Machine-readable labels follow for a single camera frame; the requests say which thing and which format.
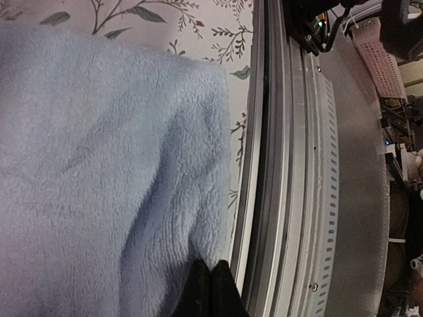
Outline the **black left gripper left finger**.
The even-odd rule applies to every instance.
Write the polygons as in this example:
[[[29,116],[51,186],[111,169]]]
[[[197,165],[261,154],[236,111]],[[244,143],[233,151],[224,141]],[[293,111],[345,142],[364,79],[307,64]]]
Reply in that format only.
[[[208,317],[210,315],[210,270],[203,260],[192,263],[172,317]]]

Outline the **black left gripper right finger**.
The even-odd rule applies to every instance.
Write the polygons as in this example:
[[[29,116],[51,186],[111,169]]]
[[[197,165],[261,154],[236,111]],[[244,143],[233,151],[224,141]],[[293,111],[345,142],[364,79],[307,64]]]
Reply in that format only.
[[[211,316],[249,317],[225,260],[220,260],[211,271]]]

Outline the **light blue towel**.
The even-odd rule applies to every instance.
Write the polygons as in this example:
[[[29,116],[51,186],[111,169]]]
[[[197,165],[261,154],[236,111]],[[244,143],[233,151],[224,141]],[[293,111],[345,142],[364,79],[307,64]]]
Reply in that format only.
[[[170,316],[226,245],[226,72],[1,24],[1,315]]]

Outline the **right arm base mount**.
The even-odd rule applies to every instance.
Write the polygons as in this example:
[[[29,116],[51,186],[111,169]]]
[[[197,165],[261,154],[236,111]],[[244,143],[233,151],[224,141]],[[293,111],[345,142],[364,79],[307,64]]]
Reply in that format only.
[[[318,56],[331,50],[341,22],[349,15],[350,9],[330,22],[328,12],[340,1],[301,1],[282,2],[288,35],[308,53]]]

